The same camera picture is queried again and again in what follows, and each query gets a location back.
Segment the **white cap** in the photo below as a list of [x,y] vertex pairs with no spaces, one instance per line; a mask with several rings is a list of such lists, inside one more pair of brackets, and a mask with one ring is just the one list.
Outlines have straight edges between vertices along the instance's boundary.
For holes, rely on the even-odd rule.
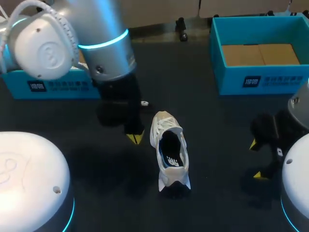
[[309,218],[309,134],[288,152],[282,170],[285,191],[293,205]]
[[69,185],[68,164],[54,144],[0,132],[0,231],[35,231],[60,208]]

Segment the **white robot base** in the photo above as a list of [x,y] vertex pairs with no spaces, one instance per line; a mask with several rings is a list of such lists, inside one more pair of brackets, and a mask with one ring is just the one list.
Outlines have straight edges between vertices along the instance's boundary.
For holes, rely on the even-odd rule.
[[281,205],[291,231],[309,231],[309,134],[299,139],[285,158]]
[[35,134],[0,132],[0,231],[69,232],[74,207],[61,151]]

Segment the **robotic arm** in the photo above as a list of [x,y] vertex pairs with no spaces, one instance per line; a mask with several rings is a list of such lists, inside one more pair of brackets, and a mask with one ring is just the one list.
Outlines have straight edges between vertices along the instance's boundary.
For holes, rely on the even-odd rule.
[[[43,11],[20,16],[30,5]],[[40,80],[58,79],[72,66],[84,69],[78,62],[81,50],[86,71],[103,99],[100,121],[117,118],[125,125],[125,134],[139,144],[144,127],[136,62],[116,0],[56,0],[51,7],[26,0],[0,23],[0,36],[1,72],[23,69]],[[125,109],[119,107],[123,102]]]

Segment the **glowing blue ring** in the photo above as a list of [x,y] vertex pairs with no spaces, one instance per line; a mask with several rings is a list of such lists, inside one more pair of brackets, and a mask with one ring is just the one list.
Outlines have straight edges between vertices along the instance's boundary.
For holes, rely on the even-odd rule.
[[290,221],[290,219],[288,218],[288,216],[287,216],[287,214],[286,214],[286,212],[285,212],[285,210],[284,210],[283,204],[282,204],[282,198],[281,198],[281,206],[282,206],[282,210],[283,210],[283,212],[284,212],[284,215],[285,215],[286,219],[288,219],[288,221],[289,221],[289,223],[291,224],[291,226],[292,226],[297,232],[300,232],[298,229],[296,229],[296,227],[293,225],[293,223],[292,223],[292,222]]
[[26,20],[26,18],[23,18],[23,19],[18,20],[17,22],[15,22],[15,23],[13,24],[12,27],[14,27],[17,23],[20,23],[21,21],[24,21],[24,20]]
[[62,232],[65,232],[67,230],[67,228],[69,227],[69,225],[70,225],[70,223],[72,221],[72,218],[73,218],[74,209],[75,209],[75,199],[73,199],[73,209],[72,209],[71,217],[70,217],[66,227],[64,228],[64,230]]
[[97,45],[78,45],[78,46],[81,49],[95,49],[95,48],[100,48],[100,47],[106,47],[106,46],[109,46],[111,44],[114,44],[114,43],[122,40],[128,34],[129,34],[129,30],[126,29],[125,32],[121,36],[117,37],[116,39],[110,40],[108,42],[100,43],[100,44],[97,44]]

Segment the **black table surface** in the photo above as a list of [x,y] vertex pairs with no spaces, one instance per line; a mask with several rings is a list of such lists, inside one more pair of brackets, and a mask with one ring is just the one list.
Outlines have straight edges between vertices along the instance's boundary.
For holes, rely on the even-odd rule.
[[[270,151],[249,151],[249,126],[263,110],[275,113],[289,96],[219,97],[205,43],[133,45],[143,98],[155,111],[137,146],[123,128],[102,127],[99,101],[15,101],[0,91],[0,128],[26,131],[53,142],[66,157],[75,191],[75,230],[85,231],[287,231],[274,181],[252,176]],[[188,144],[189,197],[158,193],[155,149],[149,131],[156,111],[173,114]]]

